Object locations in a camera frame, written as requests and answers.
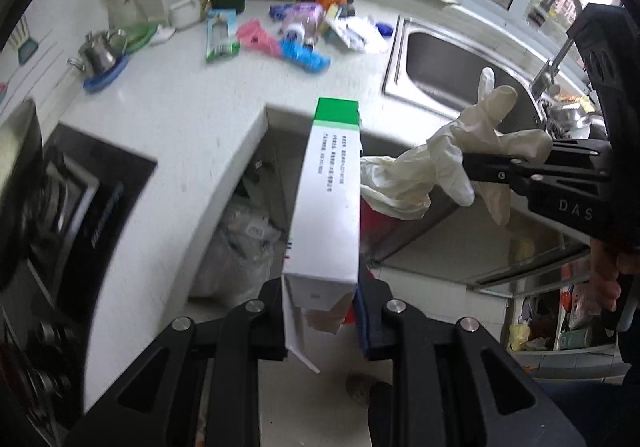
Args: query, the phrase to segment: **stove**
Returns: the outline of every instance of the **stove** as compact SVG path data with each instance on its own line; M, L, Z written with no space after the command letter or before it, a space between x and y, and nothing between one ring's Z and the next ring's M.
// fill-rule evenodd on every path
M65 125L44 146L27 258L0 291L0 377L11 394L5 400L41 445L62 445L82 416L95 301L155 167Z

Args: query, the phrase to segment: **white box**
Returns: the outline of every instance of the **white box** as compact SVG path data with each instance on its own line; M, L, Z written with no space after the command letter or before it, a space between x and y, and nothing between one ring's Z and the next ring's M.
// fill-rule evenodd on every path
M358 103L320 98L282 270L286 347L314 371L304 348L303 311L314 328L337 331L358 283L359 247Z

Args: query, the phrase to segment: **human hand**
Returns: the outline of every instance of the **human hand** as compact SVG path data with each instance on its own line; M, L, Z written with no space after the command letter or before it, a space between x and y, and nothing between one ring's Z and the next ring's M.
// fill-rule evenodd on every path
M612 252L603 242L591 239L591 285L598 304L609 311L616 311L620 297L618 276L640 273L640 253Z

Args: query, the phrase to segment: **white countertop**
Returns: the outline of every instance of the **white countertop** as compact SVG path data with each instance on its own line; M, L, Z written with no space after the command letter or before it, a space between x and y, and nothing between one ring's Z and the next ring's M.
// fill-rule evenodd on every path
M250 0L239 24L273 1ZM398 12L356 1L396 25ZM80 93L60 122L154 158L158 167L123 229L95 308L85 374L91 407L186 302L218 218L268 125L305 130L320 96L360 103L362 130L414 146L447 122L382 95L389 53L319 43L323 74L243 50L205 64L204 26L132 56L104 91Z

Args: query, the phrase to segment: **faucet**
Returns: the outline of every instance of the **faucet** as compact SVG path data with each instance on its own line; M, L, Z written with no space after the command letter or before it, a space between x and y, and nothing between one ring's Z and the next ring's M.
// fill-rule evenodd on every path
M545 65L542 66L536 78L531 81L530 89L534 100L540 100L542 94L555 84L560 62L566 57L573 44L573 39L567 39L558 51L558 54L550 58Z
M540 28L546 21L551 7L557 0L542 0L539 5L531 8L527 15L527 21L529 24L535 25ZM572 0L575 6L575 16L578 17L582 13L582 3L580 0Z
M534 6L527 16L527 21L535 24L540 28L543 22L546 20L546 16L551 10L553 3L557 0L542 0L539 5ZM572 0L575 5L575 16L578 17L582 13L582 3L580 0ZM558 76L558 71L560 67L560 62L566 57L567 53L571 49L571 46L574 44L573 39L567 39L558 54L549 59L542 69L536 75L536 78L533 79L531 83L531 94L535 100L540 100L542 94L545 91L554 85L556 77Z

